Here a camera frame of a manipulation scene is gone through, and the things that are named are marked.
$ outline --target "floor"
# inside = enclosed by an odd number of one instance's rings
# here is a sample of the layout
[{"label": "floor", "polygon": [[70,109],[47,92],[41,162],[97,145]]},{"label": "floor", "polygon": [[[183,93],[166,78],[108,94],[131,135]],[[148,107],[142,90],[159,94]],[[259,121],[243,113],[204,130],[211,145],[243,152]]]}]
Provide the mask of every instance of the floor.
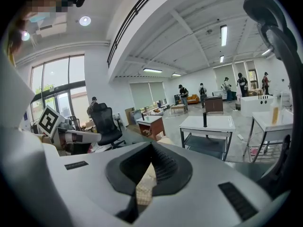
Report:
[{"label": "floor", "polygon": [[[247,143],[247,139],[249,136],[250,128],[251,128],[251,122],[252,118],[251,117],[244,117],[241,115],[241,113],[237,110],[235,110],[235,102],[228,103],[223,101],[223,115],[231,115],[232,119],[235,123],[236,126],[236,132],[232,136],[232,141],[230,145],[230,149],[226,158],[226,161],[230,162],[250,162],[248,153],[246,153],[245,157],[243,157],[243,152],[245,150],[245,146]],[[183,110],[175,110],[175,113],[173,111],[166,110],[164,112],[164,115],[162,117],[163,123],[164,123],[164,128],[166,132],[166,136],[171,139],[171,141],[179,146],[182,147],[181,145],[181,135],[180,135],[180,129],[179,125],[188,117],[188,116],[202,116],[203,112],[205,112],[205,109],[202,109],[202,106],[200,103],[194,104],[194,105],[188,105],[188,113],[183,113]],[[222,115],[221,112],[218,113],[209,113],[210,115]],[[138,134],[136,132],[133,132],[129,129],[125,129],[125,127],[122,127],[122,132],[123,136],[120,138],[120,140],[125,140],[126,144],[121,144],[121,147],[123,146],[128,146],[132,145],[133,143],[137,142],[150,142],[151,139],[142,136],[141,134]],[[240,134],[244,140],[240,140],[238,138],[238,134]],[[263,135],[263,131],[261,128],[258,126],[258,124],[255,123],[254,125],[254,130],[252,134],[252,139],[250,141],[250,146],[259,146],[261,142],[261,138]],[[94,146],[94,150],[97,152],[102,152],[107,150],[108,148],[111,148],[111,145],[107,146]],[[274,159],[261,159],[257,160],[256,162],[275,162],[277,161],[277,157],[280,152],[281,152],[281,146],[270,146],[269,147],[269,152],[272,152],[271,154],[275,154]]]},{"label": "floor", "polygon": [[[223,102],[223,115],[231,115],[233,121],[236,126],[236,132],[232,136],[232,141],[230,145],[230,149],[227,155],[226,161],[232,162],[249,162],[248,154],[243,157],[243,152],[245,150],[245,146],[247,143],[247,138],[249,136],[250,128],[251,128],[251,117],[244,117],[241,115],[239,111],[234,111],[235,109],[235,102],[228,103]],[[188,105],[188,113],[184,114],[182,110],[176,110],[176,113],[171,112],[171,110],[166,110],[163,115],[163,123],[166,132],[166,136],[169,137],[175,145],[181,145],[181,136],[179,125],[189,116],[202,116],[205,109],[202,109],[201,104],[194,104]],[[222,113],[210,113],[211,115],[222,115]],[[258,146],[261,142],[262,138],[262,130],[261,128],[255,123],[254,131],[252,134],[252,139],[250,141],[250,146]],[[238,138],[238,134],[240,134],[244,140],[240,140]],[[272,146],[275,149],[275,152],[280,151],[279,147]]]}]

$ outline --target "orange sofa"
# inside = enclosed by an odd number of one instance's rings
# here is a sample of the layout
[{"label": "orange sofa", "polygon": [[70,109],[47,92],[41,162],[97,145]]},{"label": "orange sofa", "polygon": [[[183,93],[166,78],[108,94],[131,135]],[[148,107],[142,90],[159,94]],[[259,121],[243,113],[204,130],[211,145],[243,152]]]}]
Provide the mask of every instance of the orange sofa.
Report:
[{"label": "orange sofa", "polygon": [[187,104],[197,104],[199,103],[199,97],[197,96],[197,94],[193,94],[192,96],[188,96],[187,97]]}]

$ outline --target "brown cabinet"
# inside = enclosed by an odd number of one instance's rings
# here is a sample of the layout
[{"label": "brown cabinet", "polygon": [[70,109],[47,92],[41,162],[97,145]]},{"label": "brown cabinet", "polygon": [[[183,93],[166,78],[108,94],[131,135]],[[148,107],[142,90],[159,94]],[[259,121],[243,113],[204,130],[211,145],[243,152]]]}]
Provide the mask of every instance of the brown cabinet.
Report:
[{"label": "brown cabinet", "polygon": [[223,100],[222,96],[210,96],[204,99],[205,111],[208,112],[222,112]]}]

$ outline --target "ceiling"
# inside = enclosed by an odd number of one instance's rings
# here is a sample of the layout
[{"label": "ceiling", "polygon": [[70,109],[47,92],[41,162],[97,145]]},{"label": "ceiling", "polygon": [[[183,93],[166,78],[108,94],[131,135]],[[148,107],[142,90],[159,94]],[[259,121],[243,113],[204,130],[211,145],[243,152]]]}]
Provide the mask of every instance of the ceiling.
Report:
[{"label": "ceiling", "polygon": [[[130,52],[116,77],[167,77],[224,62],[260,56],[267,50],[244,0],[188,0],[155,22]],[[220,26],[228,26],[221,46]],[[143,72],[144,68],[162,73]]]},{"label": "ceiling", "polygon": [[[26,30],[31,34],[31,39],[23,43],[20,54],[23,55],[22,50],[27,52],[30,49],[30,52],[34,52],[39,45],[58,39],[66,40],[67,37],[77,40],[77,37],[83,39],[87,35],[89,39],[105,40],[109,23],[119,3],[120,0],[85,0],[80,8],[74,5],[68,7],[66,13],[51,12],[38,22],[28,21]],[[79,24],[82,16],[91,18],[89,26]]]}]

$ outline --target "round ceiling light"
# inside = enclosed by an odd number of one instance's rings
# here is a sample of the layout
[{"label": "round ceiling light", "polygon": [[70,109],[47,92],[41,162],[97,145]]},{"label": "round ceiling light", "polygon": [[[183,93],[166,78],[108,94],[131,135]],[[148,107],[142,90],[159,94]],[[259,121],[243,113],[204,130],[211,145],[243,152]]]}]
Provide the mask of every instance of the round ceiling light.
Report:
[{"label": "round ceiling light", "polygon": [[23,41],[26,41],[26,40],[29,40],[29,38],[30,38],[29,32],[28,31],[23,31],[21,39]]},{"label": "round ceiling light", "polygon": [[90,24],[90,22],[91,22],[91,19],[90,19],[90,17],[88,17],[88,16],[83,16],[82,18],[80,18],[80,24],[82,25],[82,26],[87,26],[87,25],[89,25]]}]

